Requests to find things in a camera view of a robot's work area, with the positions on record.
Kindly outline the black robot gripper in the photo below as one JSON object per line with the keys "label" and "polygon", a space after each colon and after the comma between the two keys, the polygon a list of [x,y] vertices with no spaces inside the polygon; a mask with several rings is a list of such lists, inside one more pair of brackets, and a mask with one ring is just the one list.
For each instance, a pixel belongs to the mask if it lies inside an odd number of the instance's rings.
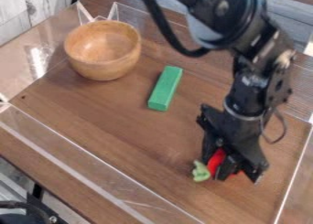
{"label": "black robot gripper", "polygon": [[224,181],[240,170],[252,183],[256,183],[267,170],[268,163],[259,145],[260,128],[256,121],[236,119],[227,111],[200,105],[196,123],[204,131],[202,142],[202,162],[206,165],[215,151],[222,148],[228,154],[215,155],[212,161],[214,179]]}

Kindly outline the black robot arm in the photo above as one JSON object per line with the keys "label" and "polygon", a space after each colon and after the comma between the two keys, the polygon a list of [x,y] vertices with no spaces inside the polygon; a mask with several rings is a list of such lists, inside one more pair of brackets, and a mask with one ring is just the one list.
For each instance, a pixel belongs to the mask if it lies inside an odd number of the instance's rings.
{"label": "black robot arm", "polygon": [[291,39],[270,15],[266,0],[178,0],[198,49],[182,46],[156,0],[141,0],[171,47],[199,58],[226,49],[234,56],[234,83],[223,109],[200,105],[196,122],[204,131],[202,162],[215,180],[244,173],[256,182],[268,168],[259,141],[268,144],[264,126],[291,96]]}

